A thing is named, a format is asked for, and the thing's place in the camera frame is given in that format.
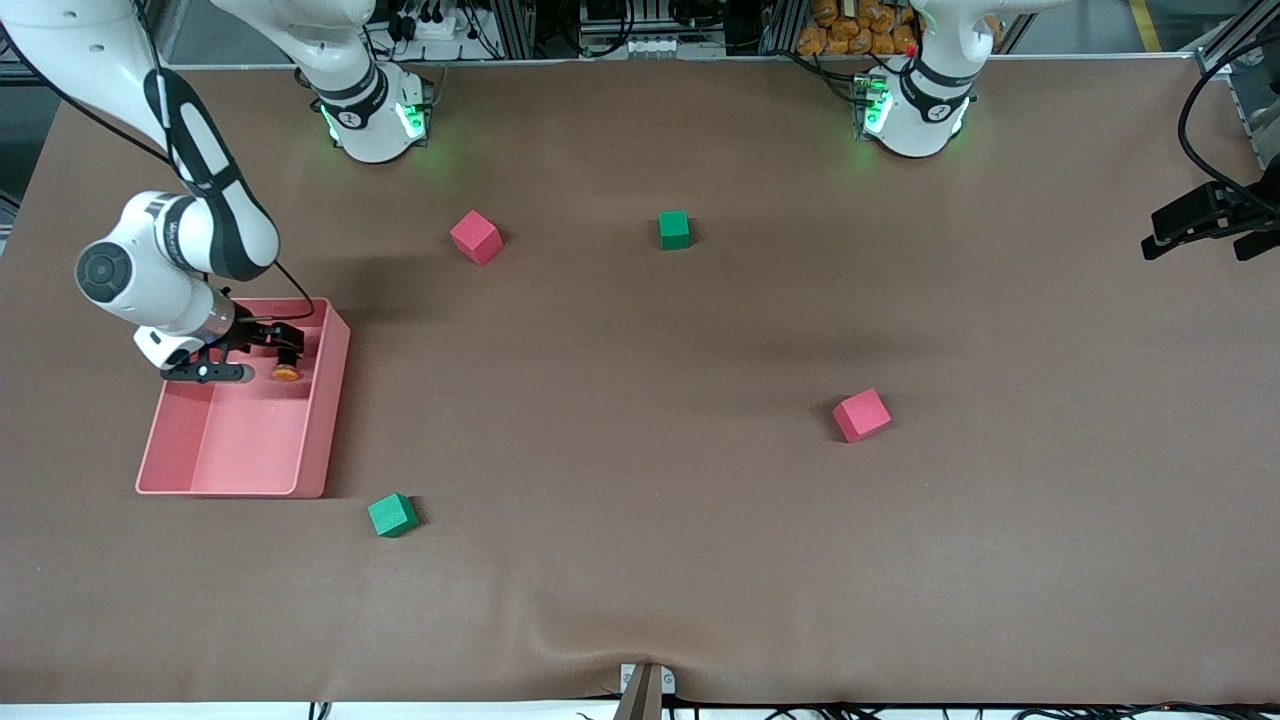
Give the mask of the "bag of orange items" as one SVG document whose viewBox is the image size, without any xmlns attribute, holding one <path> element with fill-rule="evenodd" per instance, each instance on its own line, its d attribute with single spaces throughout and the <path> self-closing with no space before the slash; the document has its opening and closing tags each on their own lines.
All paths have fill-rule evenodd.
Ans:
<svg viewBox="0 0 1280 720">
<path fill-rule="evenodd" d="M 908 0 L 806 0 L 795 45 L 801 56 L 915 53 L 923 19 Z"/>
</svg>

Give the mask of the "pink plastic tray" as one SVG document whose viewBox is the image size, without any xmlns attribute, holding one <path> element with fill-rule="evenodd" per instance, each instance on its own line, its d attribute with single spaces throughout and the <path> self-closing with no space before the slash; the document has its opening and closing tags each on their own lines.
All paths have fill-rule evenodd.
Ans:
<svg viewBox="0 0 1280 720">
<path fill-rule="evenodd" d="M 317 498 L 324 492 L 351 331 L 332 304 L 294 322 L 297 380 L 273 378 L 275 355 L 237 354 L 242 383 L 164 384 L 134 488 L 141 495 Z"/>
</svg>

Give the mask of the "white terminal strip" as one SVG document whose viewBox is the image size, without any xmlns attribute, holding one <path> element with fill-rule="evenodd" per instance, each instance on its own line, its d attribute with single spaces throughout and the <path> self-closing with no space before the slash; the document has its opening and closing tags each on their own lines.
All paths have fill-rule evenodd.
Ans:
<svg viewBox="0 0 1280 720">
<path fill-rule="evenodd" d="M 607 60 L 701 60 L 727 55 L 721 37 L 704 35 L 640 35 L 609 50 L 614 40 L 586 44 L 580 56 Z"/>
</svg>

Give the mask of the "pink foam cube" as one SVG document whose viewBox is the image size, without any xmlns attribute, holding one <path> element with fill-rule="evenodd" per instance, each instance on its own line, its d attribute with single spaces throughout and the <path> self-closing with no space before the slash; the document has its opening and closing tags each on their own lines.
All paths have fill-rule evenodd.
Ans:
<svg viewBox="0 0 1280 720">
<path fill-rule="evenodd" d="M 842 398 L 836 404 L 832 418 L 841 438 L 847 443 L 865 439 L 886 429 L 892 421 L 890 410 L 874 388 Z"/>
<path fill-rule="evenodd" d="M 504 247 L 497 225 L 481 213 L 466 213 L 452 228 L 454 246 L 474 264 L 485 265 Z"/>
</svg>

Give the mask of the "aluminium frame strut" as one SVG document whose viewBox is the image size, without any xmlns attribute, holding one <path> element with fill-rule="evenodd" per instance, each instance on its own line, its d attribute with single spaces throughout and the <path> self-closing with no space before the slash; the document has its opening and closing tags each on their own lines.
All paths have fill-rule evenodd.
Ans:
<svg viewBox="0 0 1280 720">
<path fill-rule="evenodd" d="M 1243 8 L 1192 47 L 1202 74 L 1215 74 L 1213 67 L 1228 54 L 1254 40 L 1267 24 L 1280 17 L 1280 0 L 1245 0 Z"/>
</svg>

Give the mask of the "brown table cover sheet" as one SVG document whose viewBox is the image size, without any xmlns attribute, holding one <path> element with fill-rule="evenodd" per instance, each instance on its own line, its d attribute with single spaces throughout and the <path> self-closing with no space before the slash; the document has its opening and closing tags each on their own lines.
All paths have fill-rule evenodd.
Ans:
<svg viewBox="0 0 1280 720">
<path fill-rule="evenodd" d="M 701 702 L 1280 703 L 1280 251 L 1139 250 L 1202 181 L 1192 59 L 993 60 L 924 160 L 790 61 L 454 68 L 381 167 L 288 70 L 188 77 L 352 331 L 326 493 L 134 491 L 161 383 L 73 266 L 175 181 L 63 108 L 0 258 L 0 702 L 650 660 Z"/>
</svg>

